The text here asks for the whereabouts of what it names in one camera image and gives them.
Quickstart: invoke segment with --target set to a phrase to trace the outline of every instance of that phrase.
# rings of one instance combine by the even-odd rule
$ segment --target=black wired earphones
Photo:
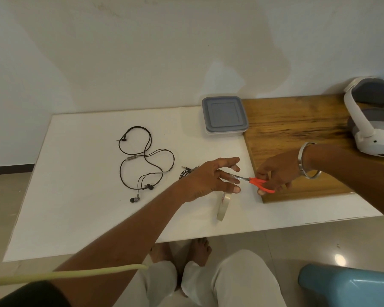
[[[128,134],[131,130],[133,130],[133,129],[135,129],[135,128],[143,129],[143,130],[145,130],[145,131],[148,133],[148,136],[149,136],[148,142],[147,142],[147,144],[145,145],[144,150],[143,150],[142,152],[138,152],[138,153],[134,153],[134,154],[124,152],[123,149],[121,148],[121,142],[127,141],[127,134]],[[120,167],[119,167],[119,177],[121,178],[121,182],[123,183],[123,185],[125,185],[126,187],[128,187],[128,188],[131,189],[131,190],[137,190],[137,196],[136,196],[136,197],[133,197],[133,198],[130,199],[130,201],[131,201],[132,203],[136,203],[136,202],[138,202],[138,201],[140,200],[140,196],[139,196],[139,194],[140,194],[140,190],[146,190],[146,189],[153,190],[153,189],[154,189],[154,186],[156,186],[156,185],[162,180],[162,177],[163,177],[164,173],[167,173],[167,172],[171,171],[172,168],[174,168],[174,164],[175,164],[175,156],[174,156],[174,153],[172,153],[170,150],[167,150],[167,149],[158,149],[158,150],[155,150],[154,152],[152,152],[152,153],[150,153],[150,154],[147,154],[147,151],[149,150],[149,148],[150,148],[151,145],[152,145],[152,135],[151,135],[151,133],[149,132],[148,129],[146,129],[145,127],[142,127],[142,126],[133,126],[133,127],[129,128],[129,129],[126,131],[126,133],[124,133],[124,135],[121,137],[121,139],[119,139],[119,140],[117,140],[117,141],[118,141],[118,147],[119,147],[120,151],[123,152],[123,153],[126,154],[126,155],[129,155],[126,159],[124,159],[124,160],[122,161],[122,163],[121,163],[121,165],[120,165]],[[167,170],[167,171],[162,170],[158,165],[155,165],[155,164],[153,164],[152,162],[150,162],[150,161],[147,160],[147,157],[149,157],[149,156],[153,156],[153,155],[155,155],[155,154],[157,154],[157,153],[159,153],[159,152],[164,152],[164,151],[169,152],[170,154],[172,154],[172,159],[173,159],[173,161],[172,161],[172,165],[171,165],[171,167],[169,168],[169,170]],[[155,166],[155,167],[158,168],[160,171],[159,171],[159,172],[150,172],[150,173],[148,173],[148,174],[144,174],[144,175],[140,176],[139,179],[138,179],[138,182],[137,182],[137,187],[131,187],[131,186],[128,186],[127,184],[125,184],[124,179],[122,178],[122,166],[123,166],[124,162],[129,161],[129,160],[136,159],[136,158],[138,158],[138,157],[143,157],[147,163],[149,163],[149,164],[152,165],[152,166]],[[147,176],[149,176],[149,175],[154,175],[154,174],[160,174],[160,175],[161,175],[161,177],[159,178],[159,180],[158,180],[155,184],[149,184],[149,183],[148,183],[148,184],[146,184],[146,185],[143,186],[144,179],[145,179]]]

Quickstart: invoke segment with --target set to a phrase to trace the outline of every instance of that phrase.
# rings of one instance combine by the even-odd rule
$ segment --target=wood grain
[[[307,141],[335,144],[384,164],[384,158],[357,150],[347,129],[349,113],[343,95],[249,99],[243,100],[243,105],[249,119],[244,138],[255,171],[267,158],[298,149]],[[316,180],[300,177],[293,181],[291,190],[265,195],[263,201],[271,203],[351,192],[338,180],[322,173]]]

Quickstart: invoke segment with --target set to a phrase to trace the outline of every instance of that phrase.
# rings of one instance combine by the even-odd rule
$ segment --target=black sleeve
[[[48,281],[26,284],[0,299],[0,307],[71,307],[62,292]]]

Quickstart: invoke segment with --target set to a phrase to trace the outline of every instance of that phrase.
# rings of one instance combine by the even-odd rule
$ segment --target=yellow cable
[[[45,274],[34,275],[16,275],[0,277],[0,285],[27,283],[42,280],[64,279],[64,278],[81,278],[97,275],[115,274],[123,271],[130,271],[134,269],[148,269],[148,266],[141,264],[124,265],[117,267],[87,269],[80,271],[53,271]]]

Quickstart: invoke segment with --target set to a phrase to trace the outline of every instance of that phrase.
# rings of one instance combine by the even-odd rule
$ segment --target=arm
[[[259,178],[268,179],[264,187],[277,190],[300,176],[298,149],[267,159],[257,170]],[[358,157],[327,144],[308,145],[303,152],[305,170],[322,170],[368,201],[384,214],[384,165]]]
[[[229,174],[219,170],[231,167],[235,171],[239,158],[219,158],[206,162],[190,175],[176,181],[154,200],[131,217],[112,228],[72,256],[56,270],[80,270],[140,264],[165,226],[182,204],[212,191],[239,193],[240,188],[220,180]],[[78,306],[112,306],[127,287],[136,271],[77,279],[52,281],[70,302]]]

